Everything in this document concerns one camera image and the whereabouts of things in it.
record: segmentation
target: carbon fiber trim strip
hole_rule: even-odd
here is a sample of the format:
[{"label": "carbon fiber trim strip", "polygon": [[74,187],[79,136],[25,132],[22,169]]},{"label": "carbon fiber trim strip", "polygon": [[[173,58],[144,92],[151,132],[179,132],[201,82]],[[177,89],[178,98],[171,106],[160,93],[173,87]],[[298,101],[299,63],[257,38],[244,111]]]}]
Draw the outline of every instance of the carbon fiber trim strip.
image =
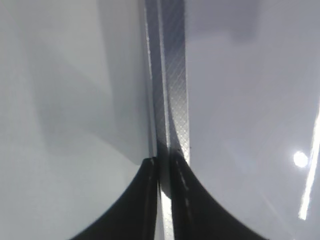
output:
[{"label": "carbon fiber trim strip", "polygon": [[145,32],[151,78],[157,156],[160,159],[164,238],[174,239],[169,152],[189,163],[189,113],[184,0],[145,0]]}]

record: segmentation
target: carbon fiber texture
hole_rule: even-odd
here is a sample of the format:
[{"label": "carbon fiber texture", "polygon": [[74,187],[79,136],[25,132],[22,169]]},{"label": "carbon fiber texture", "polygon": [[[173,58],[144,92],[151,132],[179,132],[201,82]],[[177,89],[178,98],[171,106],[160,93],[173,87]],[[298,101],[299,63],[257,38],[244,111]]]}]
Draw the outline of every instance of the carbon fiber texture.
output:
[{"label": "carbon fiber texture", "polygon": [[170,149],[190,158],[184,0],[145,0],[145,21],[164,238],[173,240]]}]

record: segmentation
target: white surface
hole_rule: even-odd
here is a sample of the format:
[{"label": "white surface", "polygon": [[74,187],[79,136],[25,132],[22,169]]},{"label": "white surface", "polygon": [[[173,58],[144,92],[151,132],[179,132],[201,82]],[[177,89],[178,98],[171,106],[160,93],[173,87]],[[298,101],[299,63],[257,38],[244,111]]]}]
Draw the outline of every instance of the white surface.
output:
[{"label": "white surface", "polygon": [[[320,236],[319,9],[318,0],[187,0],[191,167],[271,240]],[[304,168],[297,151],[310,159]]]},{"label": "white surface", "polygon": [[149,155],[138,0],[0,1],[0,239],[65,240]]}]

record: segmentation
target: bright light spot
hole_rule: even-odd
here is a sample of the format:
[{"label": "bright light spot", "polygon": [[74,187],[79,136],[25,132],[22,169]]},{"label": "bright light spot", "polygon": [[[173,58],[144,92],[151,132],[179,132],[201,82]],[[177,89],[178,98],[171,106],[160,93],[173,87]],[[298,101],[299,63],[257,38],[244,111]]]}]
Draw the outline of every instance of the bright light spot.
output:
[{"label": "bright light spot", "polygon": [[304,168],[308,165],[308,157],[302,151],[297,151],[293,155],[293,161],[294,164],[299,168]]}]

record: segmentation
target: glossy white paint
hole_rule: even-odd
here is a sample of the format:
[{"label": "glossy white paint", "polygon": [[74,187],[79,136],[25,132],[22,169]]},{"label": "glossy white paint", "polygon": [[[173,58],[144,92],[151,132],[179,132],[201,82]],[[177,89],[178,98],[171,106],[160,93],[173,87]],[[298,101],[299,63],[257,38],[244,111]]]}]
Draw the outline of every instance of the glossy white paint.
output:
[{"label": "glossy white paint", "polygon": [[319,239],[320,2],[186,2],[191,168],[266,238]]},{"label": "glossy white paint", "polygon": [[65,240],[149,155],[138,0],[0,1],[0,239]]}]

